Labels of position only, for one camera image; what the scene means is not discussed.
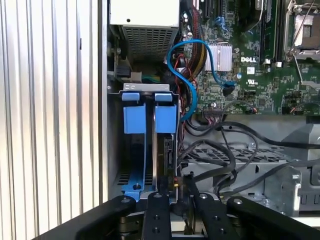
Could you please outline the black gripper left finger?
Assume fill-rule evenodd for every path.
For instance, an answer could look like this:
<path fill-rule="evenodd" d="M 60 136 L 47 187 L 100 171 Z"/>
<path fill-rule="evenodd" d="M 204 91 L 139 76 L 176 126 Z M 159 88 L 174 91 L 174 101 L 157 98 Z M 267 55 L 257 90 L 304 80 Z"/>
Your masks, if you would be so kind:
<path fill-rule="evenodd" d="M 170 240 L 172 238 L 168 177 L 158 191 L 136 201 L 119 195 L 41 234 L 39 240 Z"/>

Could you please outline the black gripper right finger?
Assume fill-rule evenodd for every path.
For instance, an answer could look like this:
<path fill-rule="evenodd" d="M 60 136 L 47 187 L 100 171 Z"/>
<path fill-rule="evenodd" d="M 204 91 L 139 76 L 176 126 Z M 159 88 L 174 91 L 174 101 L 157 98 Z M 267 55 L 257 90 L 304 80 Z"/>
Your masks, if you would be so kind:
<path fill-rule="evenodd" d="M 191 174 L 183 177 L 209 240 L 318 240 L 319 230 L 245 197 L 226 204 L 199 192 Z"/>

